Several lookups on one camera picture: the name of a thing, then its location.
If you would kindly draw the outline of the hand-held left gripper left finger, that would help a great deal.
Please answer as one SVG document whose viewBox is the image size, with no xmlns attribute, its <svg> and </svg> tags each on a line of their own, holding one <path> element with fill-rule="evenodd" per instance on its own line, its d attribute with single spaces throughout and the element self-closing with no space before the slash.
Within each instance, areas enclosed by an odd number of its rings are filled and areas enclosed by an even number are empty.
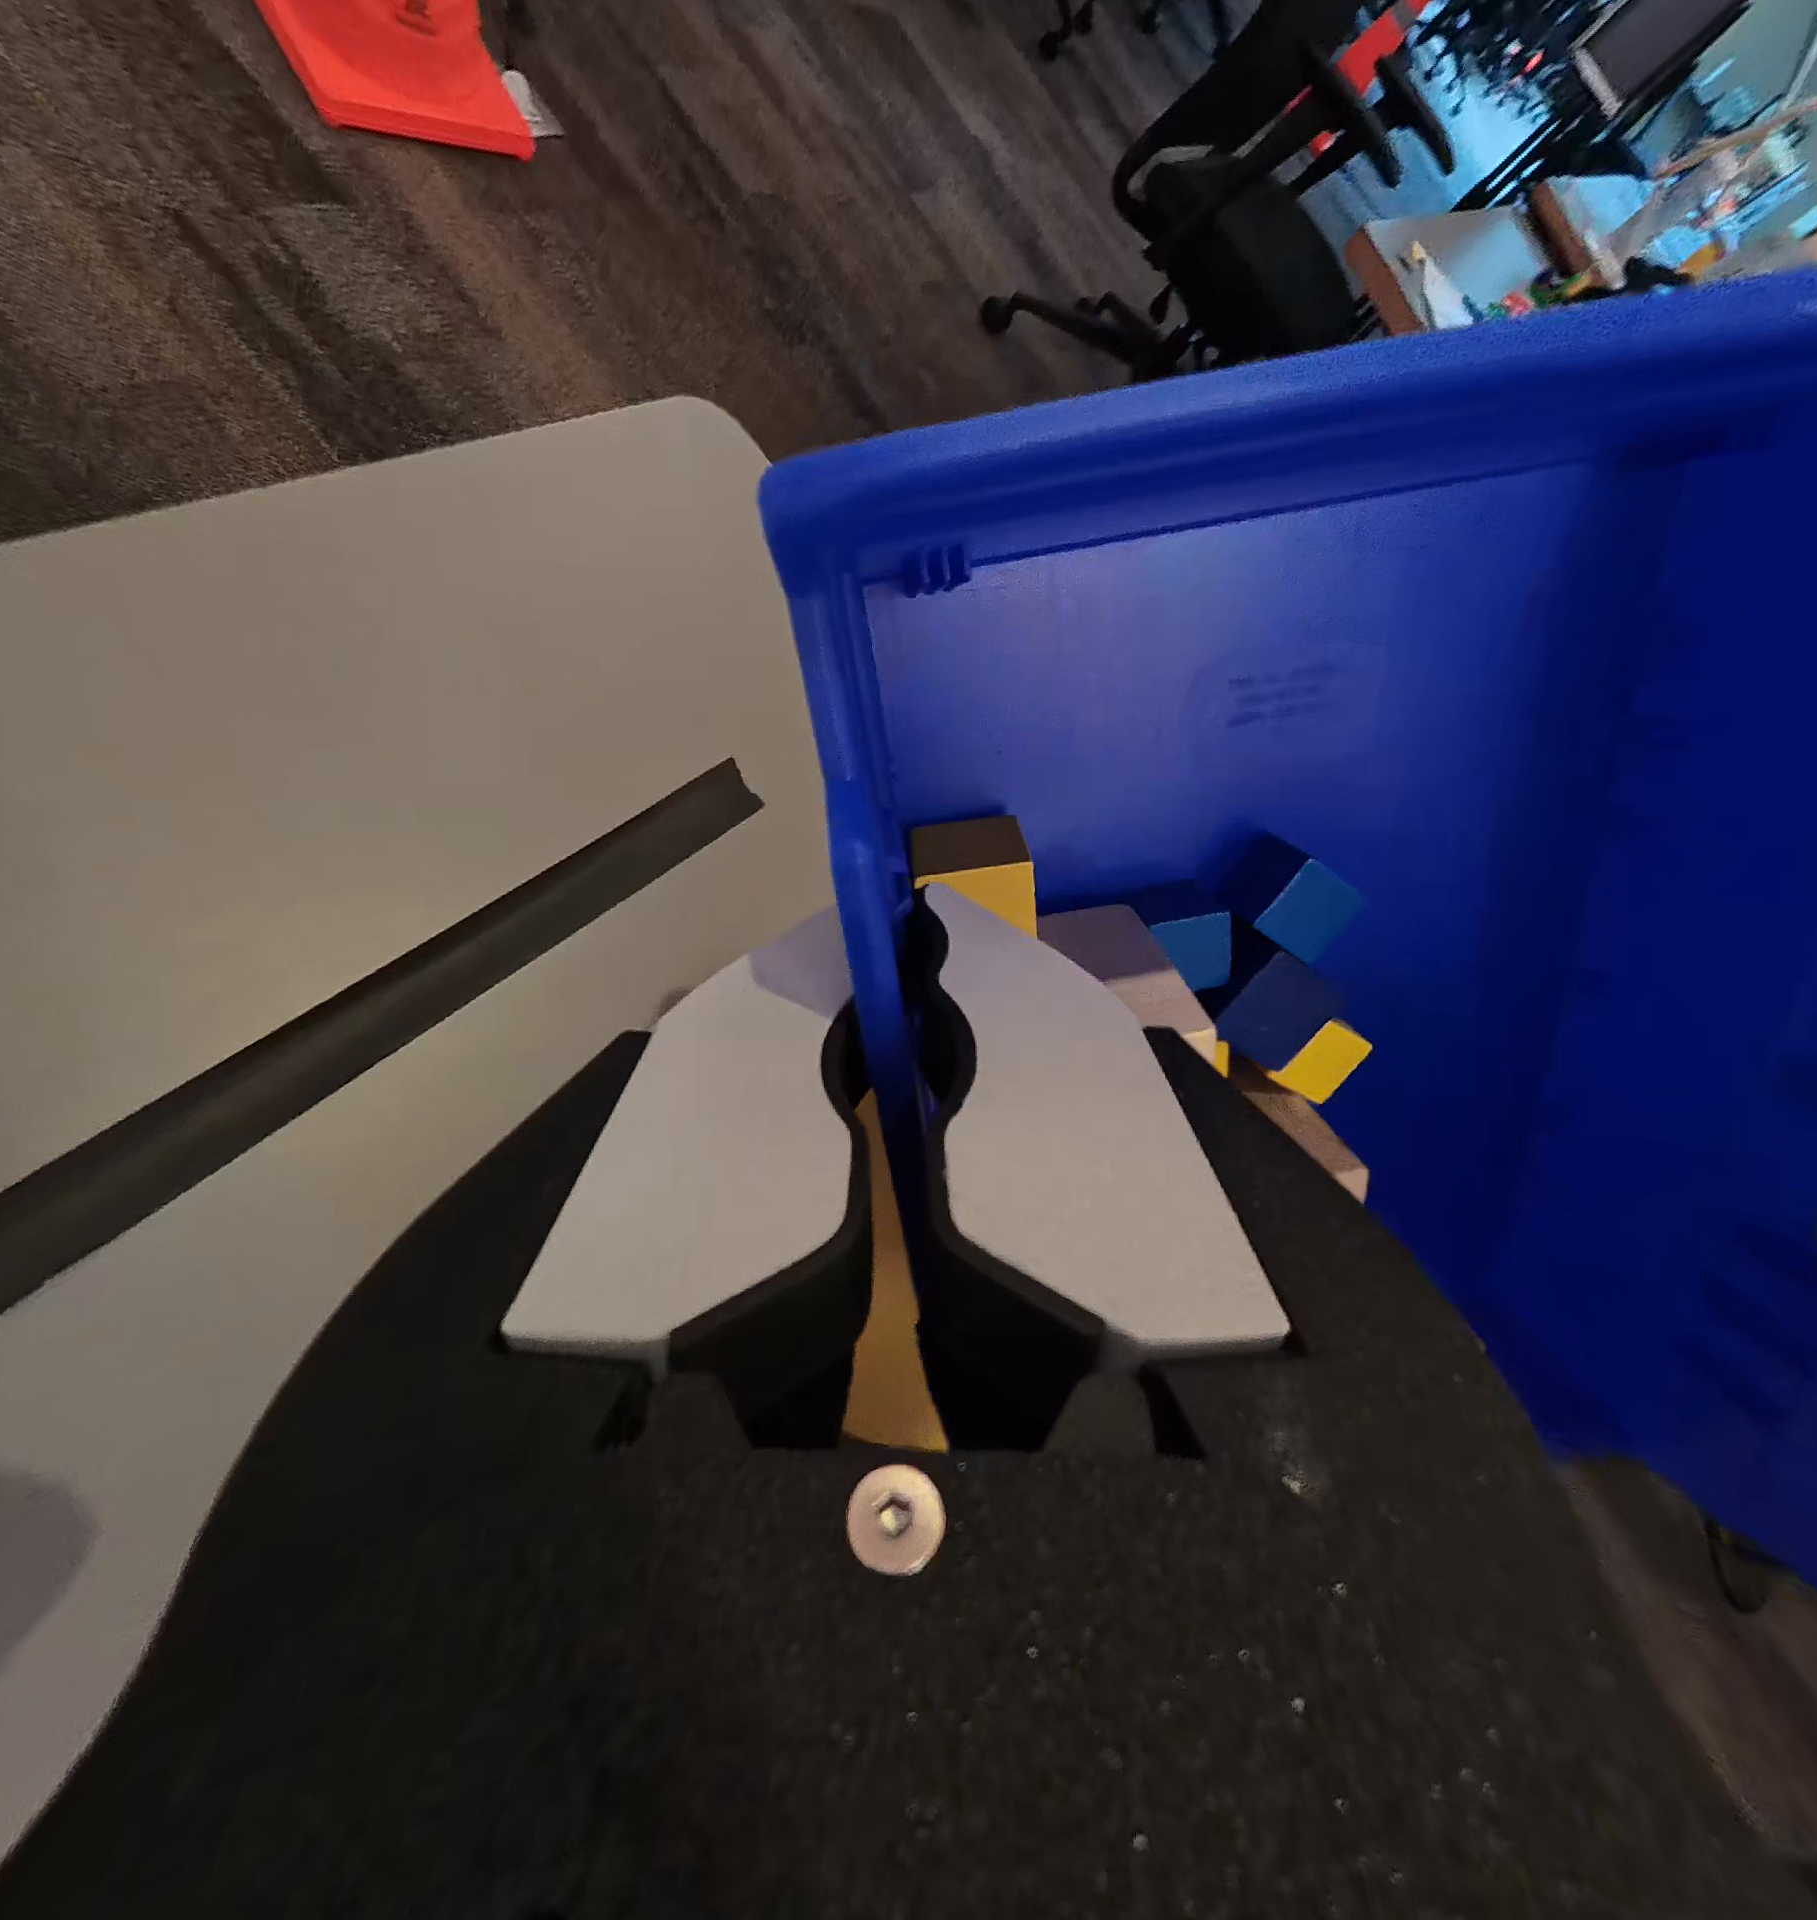
<svg viewBox="0 0 1817 1920">
<path fill-rule="evenodd" d="M 872 1314 L 869 1088 L 827 906 L 659 1016 L 503 1341 L 715 1379 L 755 1444 L 834 1444 Z"/>
</svg>

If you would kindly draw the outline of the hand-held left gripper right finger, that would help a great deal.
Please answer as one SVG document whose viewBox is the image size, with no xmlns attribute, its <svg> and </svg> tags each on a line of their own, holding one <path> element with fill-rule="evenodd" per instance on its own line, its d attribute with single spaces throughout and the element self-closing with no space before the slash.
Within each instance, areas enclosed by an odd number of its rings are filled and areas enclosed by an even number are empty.
<svg viewBox="0 0 1817 1920">
<path fill-rule="evenodd" d="M 1289 1317 L 1185 1106 L 1230 1083 L 1078 955 L 919 902 L 919 1341 L 959 1450 L 1039 1450 L 1088 1379 L 1277 1357 Z"/>
</svg>

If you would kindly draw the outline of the yellow plastic bin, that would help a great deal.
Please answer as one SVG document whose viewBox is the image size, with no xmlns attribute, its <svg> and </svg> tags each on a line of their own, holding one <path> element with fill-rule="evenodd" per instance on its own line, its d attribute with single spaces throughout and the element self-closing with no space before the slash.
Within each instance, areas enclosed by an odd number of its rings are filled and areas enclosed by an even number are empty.
<svg viewBox="0 0 1817 1920">
<path fill-rule="evenodd" d="M 872 1150 L 873 1298 L 852 1353 L 845 1439 L 878 1448 L 947 1454 L 949 1434 L 921 1357 L 919 1295 L 873 1092 L 857 1113 Z"/>
</svg>

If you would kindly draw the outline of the pile of wooden coloured cubes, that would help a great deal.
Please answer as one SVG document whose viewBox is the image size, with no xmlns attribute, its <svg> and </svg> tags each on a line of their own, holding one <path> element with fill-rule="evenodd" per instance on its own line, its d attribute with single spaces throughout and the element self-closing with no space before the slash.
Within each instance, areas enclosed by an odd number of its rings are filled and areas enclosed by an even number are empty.
<svg viewBox="0 0 1817 1920">
<path fill-rule="evenodd" d="M 1322 963 L 1362 891 L 1303 847 L 1259 834 L 1214 883 L 1163 881 L 1043 914 L 1016 817 L 916 826 L 912 876 L 945 883 L 1101 981 L 1140 1025 L 1163 1025 L 1250 1098 L 1338 1187 L 1372 1175 L 1324 1106 L 1372 1054 Z"/>
</svg>

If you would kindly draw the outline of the blue plastic bin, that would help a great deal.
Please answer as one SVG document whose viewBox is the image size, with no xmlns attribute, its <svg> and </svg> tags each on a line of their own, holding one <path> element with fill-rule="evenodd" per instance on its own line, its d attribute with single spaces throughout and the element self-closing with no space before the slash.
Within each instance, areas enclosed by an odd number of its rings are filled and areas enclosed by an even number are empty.
<svg viewBox="0 0 1817 1920">
<path fill-rule="evenodd" d="M 912 832 L 1363 894 L 1337 1126 L 1545 1439 L 1817 1588 L 1817 268 L 813 453 L 760 513 L 888 1142 Z"/>
</svg>

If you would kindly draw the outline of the black office chair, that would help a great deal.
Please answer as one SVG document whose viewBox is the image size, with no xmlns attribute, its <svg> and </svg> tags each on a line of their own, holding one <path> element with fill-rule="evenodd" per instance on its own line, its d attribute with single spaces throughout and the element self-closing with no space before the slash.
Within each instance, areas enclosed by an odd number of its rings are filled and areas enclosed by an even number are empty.
<svg viewBox="0 0 1817 1920">
<path fill-rule="evenodd" d="M 1150 311 L 1113 290 L 1068 308 L 1012 290 L 981 303 L 983 329 L 1003 334 L 1032 317 L 1135 381 L 1362 340 L 1362 301 L 1305 195 L 1354 159 L 1399 187 L 1396 132 L 1412 132 L 1446 174 L 1456 151 L 1400 46 L 1362 51 L 1356 11 L 1257 4 L 1124 151 L 1113 204 L 1163 277 Z"/>
</svg>

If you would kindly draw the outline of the wooden office desk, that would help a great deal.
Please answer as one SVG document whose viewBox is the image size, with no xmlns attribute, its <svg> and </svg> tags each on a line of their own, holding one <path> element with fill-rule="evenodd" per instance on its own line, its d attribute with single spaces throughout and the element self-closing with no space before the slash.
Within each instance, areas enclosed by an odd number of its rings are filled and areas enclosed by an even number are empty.
<svg viewBox="0 0 1817 1920">
<path fill-rule="evenodd" d="M 1497 207 L 1368 222 L 1345 246 L 1345 265 L 1393 338 L 1523 317 L 1595 278 L 1611 184 L 1548 178 Z"/>
</svg>

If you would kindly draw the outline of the orange traffic cone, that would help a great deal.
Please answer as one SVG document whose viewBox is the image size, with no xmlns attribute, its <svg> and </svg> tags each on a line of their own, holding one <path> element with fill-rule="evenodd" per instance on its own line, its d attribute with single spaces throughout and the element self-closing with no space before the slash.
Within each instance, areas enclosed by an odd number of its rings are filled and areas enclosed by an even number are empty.
<svg viewBox="0 0 1817 1920">
<path fill-rule="evenodd" d="M 256 3 L 333 129 L 532 161 L 537 134 L 478 3 Z"/>
</svg>

